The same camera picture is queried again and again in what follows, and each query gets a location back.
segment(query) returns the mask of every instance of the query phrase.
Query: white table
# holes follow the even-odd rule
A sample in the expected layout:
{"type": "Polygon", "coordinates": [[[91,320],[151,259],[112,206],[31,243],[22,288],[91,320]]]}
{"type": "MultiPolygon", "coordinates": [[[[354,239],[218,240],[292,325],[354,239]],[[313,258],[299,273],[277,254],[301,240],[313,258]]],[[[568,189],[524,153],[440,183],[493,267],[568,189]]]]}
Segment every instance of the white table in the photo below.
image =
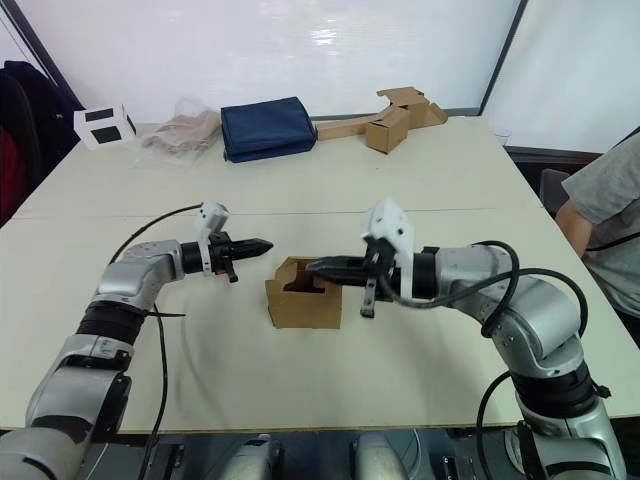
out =
{"type": "Polygon", "coordinates": [[[136,167],[136,144],[79,144],[16,214],[156,216],[215,199],[233,214],[363,212],[392,196],[407,210],[538,207],[540,202],[481,118],[412,130],[391,154],[363,136],[318,142],[310,152],[225,162],[219,140],[192,168],[136,167]]]}
{"type": "MultiPolygon", "coordinates": [[[[523,267],[559,270],[582,286],[590,323],[589,368],[613,397],[609,414],[640,414],[640,352],[543,209],[412,212],[416,246],[460,246],[485,239],[512,244],[523,267]]],[[[64,338],[78,326],[115,248],[150,218],[16,218],[0,230],[0,427],[24,424],[24,411],[64,338]]],[[[375,320],[359,316],[362,290],[345,288],[342,328],[276,330],[264,280],[289,255],[359,255],[363,214],[237,215],[232,238],[260,236],[275,247],[237,263],[240,282],[192,275],[167,286],[165,320],[169,398],[164,432],[469,425],[488,383],[505,370],[492,342],[463,314],[417,312],[379,303],[375,320]]],[[[178,216],[140,240],[193,239],[178,216]]],[[[135,345],[134,383],[123,432],[148,432],[161,391],[155,322],[135,345]]],[[[520,418],[513,388],[490,402],[490,424],[520,418]]]]}

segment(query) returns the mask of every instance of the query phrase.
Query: robotic arm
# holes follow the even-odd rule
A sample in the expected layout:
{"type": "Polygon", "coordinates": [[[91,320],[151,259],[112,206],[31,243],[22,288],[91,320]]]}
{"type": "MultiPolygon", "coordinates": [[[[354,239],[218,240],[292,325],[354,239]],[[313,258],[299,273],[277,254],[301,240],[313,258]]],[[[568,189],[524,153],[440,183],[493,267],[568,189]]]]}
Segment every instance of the robotic arm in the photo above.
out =
{"type": "Polygon", "coordinates": [[[224,206],[205,202],[196,219],[198,242],[142,243],[107,267],[78,330],[31,398],[27,428],[0,438],[0,479],[74,479],[90,443],[118,431],[131,387],[125,372],[160,289],[202,271],[235,282],[233,260],[273,246],[261,239],[232,242],[221,231],[227,217],[224,206]]]}
{"type": "MultiPolygon", "coordinates": [[[[433,306],[455,308],[485,324],[507,290],[505,279],[448,302],[478,282],[509,272],[509,256],[485,245],[413,253],[413,227],[391,200],[376,206],[363,239],[365,257],[325,257],[307,267],[334,283],[364,287],[363,316],[373,317],[376,299],[407,304],[435,299],[433,306]]],[[[524,418],[519,451],[528,478],[626,479],[611,423],[584,362],[573,303],[552,284],[524,276],[497,320],[490,337],[516,388],[524,418]]]]}

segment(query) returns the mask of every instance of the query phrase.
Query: black cable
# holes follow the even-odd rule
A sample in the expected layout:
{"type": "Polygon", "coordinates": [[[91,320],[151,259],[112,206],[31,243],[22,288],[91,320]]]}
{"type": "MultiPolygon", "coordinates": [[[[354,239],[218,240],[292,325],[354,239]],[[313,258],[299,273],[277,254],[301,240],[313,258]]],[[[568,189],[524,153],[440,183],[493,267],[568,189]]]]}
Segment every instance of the black cable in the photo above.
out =
{"type": "MultiPolygon", "coordinates": [[[[115,262],[120,256],[120,254],[122,254],[122,252],[131,244],[131,242],[133,242],[136,238],[142,235],[142,233],[144,233],[152,225],[155,225],[156,223],[161,222],[162,220],[169,218],[173,215],[177,215],[178,213],[188,212],[190,210],[197,210],[201,206],[202,204],[199,203],[197,205],[189,205],[188,207],[179,208],[177,210],[173,210],[171,212],[165,213],[164,215],[160,215],[158,218],[155,218],[151,220],[149,223],[143,225],[138,230],[136,230],[127,239],[126,242],[120,245],[120,247],[116,250],[116,252],[111,257],[111,260],[109,260],[109,264],[112,264],[113,262],[115,262]]],[[[160,358],[162,361],[162,398],[160,400],[160,408],[158,409],[158,415],[156,416],[156,421],[153,425],[153,429],[151,430],[151,434],[147,438],[147,442],[145,444],[144,457],[143,457],[142,464],[140,465],[140,471],[138,472],[138,480],[143,480],[145,475],[147,474],[147,469],[149,468],[149,459],[151,458],[151,450],[156,444],[156,441],[158,438],[158,430],[160,428],[160,423],[162,422],[162,417],[164,417],[164,410],[167,404],[167,393],[169,391],[167,348],[164,340],[164,325],[162,324],[162,317],[163,316],[165,317],[183,317],[184,316],[183,314],[177,314],[177,313],[168,313],[168,314],[160,313],[155,303],[153,304],[153,310],[154,310],[153,312],[145,312],[145,313],[148,316],[156,317],[156,320],[158,321],[158,334],[160,337],[160,358]]]]}
{"type": "MultiPolygon", "coordinates": [[[[585,329],[587,328],[587,319],[589,316],[588,306],[587,306],[587,298],[584,296],[584,293],[578,286],[576,282],[571,280],[566,275],[556,272],[555,270],[549,270],[546,268],[522,268],[520,269],[519,276],[525,275],[544,275],[547,277],[557,278],[558,280],[563,281],[565,284],[573,290],[573,293],[578,298],[578,304],[580,307],[580,327],[578,329],[578,334],[582,337],[585,329]]],[[[453,293],[447,297],[438,298],[436,300],[432,300],[429,302],[419,302],[416,300],[412,300],[409,298],[404,298],[400,296],[389,284],[389,280],[385,275],[380,275],[378,277],[378,283],[382,292],[390,297],[394,302],[402,305],[404,307],[409,308],[418,308],[418,309],[431,309],[436,307],[442,307],[446,305],[450,305],[451,303],[457,302],[458,300],[462,300],[463,298],[468,297],[469,295],[473,295],[478,290],[482,290],[483,288],[487,288],[494,283],[501,282],[502,280],[506,280],[511,277],[511,272],[504,272],[493,277],[489,277],[486,280],[482,280],[470,287],[465,288],[464,290],[460,290],[459,292],[453,293]]]]}
{"type": "Polygon", "coordinates": [[[165,213],[164,215],[160,215],[158,218],[155,218],[155,219],[151,220],[149,223],[147,223],[146,225],[143,225],[138,230],[136,230],[127,239],[126,242],[124,242],[122,245],[120,245],[120,248],[118,248],[118,250],[116,250],[116,253],[113,254],[113,257],[111,257],[111,260],[109,260],[109,263],[111,264],[111,263],[115,262],[118,259],[118,257],[120,256],[120,254],[124,251],[124,249],[127,248],[131,242],[133,242],[136,238],[138,238],[140,235],[142,235],[152,225],[155,225],[156,223],[161,222],[165,218],[169,218],[169,217],[171,217],[173,215],[177,215],[178,213],[188,212],[189,210],[197,210],[201,206],[202,206],[201,203],[199,203],[198,205],[189,205],[188,207],[179,208],[177,210],[165,213]]]}
{"type": "Polygon", "coordinates": [[[633,240],[634,238],[638,238],[638,237],[640,237],[640,232],[632,233],[631,235],[627,235],[626,237],[619,238],[618,240],[605,243],[604,245],[600,245],[599,247],[587,248],[587,252],[600,252],[602,250],[607,250],[609,248],[622,245],[623,243],[627,243],[633,240]]]}
{"type": "Polygon", "coordinates": [[[509,372],[504,372],[498,378],[496,378],[491,385],[487,388],[482,396],[482,400],[480,400],[480,407],[478,407],[478,416],[476,417],[476,447],[478,449],[478,458],[480,460],[480,466],[482,470],[484,470],[484,474],[487,477],[487,480],[493,480],[493,475],[491,475],[491,471],[489,470],[489,464],[487,463],[487,456],[484,451],[484,439],[482,437],[484,433],[483,422],[484,422],[484,412],[487,409],[487,403],[489,403],[489,398],[493,394],[494,390],[498,388],[502,382],[504,382],[511,375],[509,372]]]}
{"type": "Polygon", "coordinates": [[[156,318],[182,318],[186,317],[186,313],[167,313],[167,312],[144,312],[147,317],[156,317],[156,318]]]}
{"type": "MultiPolygon", "coordinates": [[[[153,309],[155,313],[158,314],[158,307],[154,304],[153,309]]],[[[162,398],[160,399],[160,409],[158,410],[158,415],[156,416],[156,422],[153,425],[153,430],[151,430],[151,435],[147,438],[147,443],[144,446],[144,457],[142,459],[142,464],[140,465],[140,471],[138,472],[138,480],[144,480],[144,477],[147,474],[147,469],[149,468],[149,459],[151,458],[151,450],[156,444],[158,439],[158,429],[160,428],[160,423],[162,422],[162,417],[164,416],[164,409],[167,405],[167,392],[169,391],[169,374],[167,367],[167,348],[164,342],[164,325],[162,324],[162,318],[156,317],[158,321],[158,334],[160,336],[160,358],[162,359],[162,398]]]]}
{"type": "Polygon", "coordinates": [[[507,285],[507,290],[500,299],[500,302],[498,303],[496,308],[493,309],[493,312],[491,312],[489,317],[484,321],[484,323],[482,324],[482,328],[480,329],[480,333],[484,338],[491,338],[493,330],[500,322],[500,317],[509,306],[511,299],[513,298],[513,294],[515,293],[516,288],[518,288],[518,278],[520,277],[520,259],[518,258],[518,254],[511,247],[511,245],[500,242],[498,240],[487,240],[485,242],[479,242],[476,245],[500,247],[509,254],[509,257],[511,257],[511,275],[509,276],[509,284],[507,285]]]}

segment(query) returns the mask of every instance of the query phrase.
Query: blue bag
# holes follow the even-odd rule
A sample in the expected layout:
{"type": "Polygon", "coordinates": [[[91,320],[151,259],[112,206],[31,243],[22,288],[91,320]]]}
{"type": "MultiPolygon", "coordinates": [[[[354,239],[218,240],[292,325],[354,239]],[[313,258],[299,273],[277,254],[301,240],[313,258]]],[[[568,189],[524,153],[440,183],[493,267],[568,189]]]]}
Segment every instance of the blue bag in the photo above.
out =
{"type": "Polygon", "coordinates": [[[306,152],[316,131],[298,97],[221,110],[225,158],[247,162],[306,152]]]}

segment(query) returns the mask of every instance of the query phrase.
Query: small cardboard box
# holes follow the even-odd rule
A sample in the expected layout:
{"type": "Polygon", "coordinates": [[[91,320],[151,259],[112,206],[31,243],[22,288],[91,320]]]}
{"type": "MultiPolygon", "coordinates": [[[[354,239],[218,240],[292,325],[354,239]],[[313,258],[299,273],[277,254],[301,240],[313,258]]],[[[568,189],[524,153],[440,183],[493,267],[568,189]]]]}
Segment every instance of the small cardboard box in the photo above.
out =
{"type": "Polygon", "coordinates": [[[73,129],[90,150],[136,138],[136,127],[124,105],[73,112],[73,129]]]}
{"type": "Polygon", "coordinates": [[[380,120],[367,123],[367,146],[389,153],[407,138],[409,125],[410,112],[403,108],[394,108],[380,120]]]}
{"type": "Polygon", "coordinates": [[[274,327],[340,328],[342,287],[305,272],[312,260],[288,257],[264,282],[274,327]]]}
{"type": "Polygon", "coordinates": [[[380,90],[379,97],[385,96],[394,107],[404,108],[409,111],[409,128],[424,127],[424,119],[427,115],[429,100],[424,98],[424,93],[414,87],[391,88],[380,90]]]}

